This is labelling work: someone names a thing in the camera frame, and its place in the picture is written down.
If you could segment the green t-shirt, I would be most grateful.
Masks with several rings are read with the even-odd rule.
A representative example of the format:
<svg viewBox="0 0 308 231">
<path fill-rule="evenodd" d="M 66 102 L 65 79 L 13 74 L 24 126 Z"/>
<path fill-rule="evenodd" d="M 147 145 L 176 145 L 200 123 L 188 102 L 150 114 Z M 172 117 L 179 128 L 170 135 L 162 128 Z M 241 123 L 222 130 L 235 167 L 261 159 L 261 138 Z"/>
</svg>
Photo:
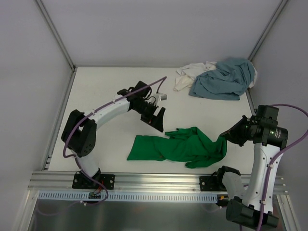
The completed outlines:
<svg viewBox="0 0 308 231">
<path fill-rule="evenodd" d="M 178 128 L 166 137 L 137 135 L 128 161 L 184 162 L 189 169 L 209 167 L 227 153 L 227 140 L 219 136 L 212 141 L 199 128 Z"/>
</svg>

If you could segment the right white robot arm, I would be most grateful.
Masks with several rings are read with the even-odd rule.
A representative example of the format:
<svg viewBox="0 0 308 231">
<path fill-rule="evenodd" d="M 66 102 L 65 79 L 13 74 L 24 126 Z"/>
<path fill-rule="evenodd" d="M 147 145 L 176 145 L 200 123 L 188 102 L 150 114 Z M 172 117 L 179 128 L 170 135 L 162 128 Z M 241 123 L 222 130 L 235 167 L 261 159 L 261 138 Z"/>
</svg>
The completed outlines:
<svg viewBox="0 0 308 231">
<path fill-rule="evenodd" d="M 255 115 L 243 116 L 220 137 L 243 146 L 247 141 L 254 144 L 254 160 L 247 187 L 242 184 L 241 173 L 222 166 L 217 171 L 215 186 L 227 191 L 229 201 L 226 210 L 228 221 L 256 231 L 268 231 L 278 226 L 273 215 L 272 196 L 280 158 L 276 155 L 286 147 L 288 131 L 278 126 L 279 109 L 260 105 Z"/>
</svg>

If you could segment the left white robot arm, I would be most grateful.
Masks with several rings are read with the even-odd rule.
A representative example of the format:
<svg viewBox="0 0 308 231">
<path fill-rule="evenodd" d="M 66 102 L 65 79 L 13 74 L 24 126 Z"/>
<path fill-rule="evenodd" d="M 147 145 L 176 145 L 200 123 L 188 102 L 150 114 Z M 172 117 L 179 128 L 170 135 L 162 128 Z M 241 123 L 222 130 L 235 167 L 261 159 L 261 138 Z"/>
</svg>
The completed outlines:
<svg viewBox="0 0 308 231">
<path fill-rule="evenodd" d="M 141 121 L 163 132 L 164 107 L 160 101 L 166 94 L 153 93 L 151 85 L 139 81 L 136 86 L 122 89 L 114 99 L 91 112 L 74 110 L 70 113 L 61 140 L 64 142 L 63 157 L 74 158 L 79 171 L 74 175 L 74 189 L 113 189 L 113 175 L 104 175 L 97 166 L 91 152 L 96 144 L 97 130 L 118 115 L 133 110 L 140 114 Z"/>
</svg>

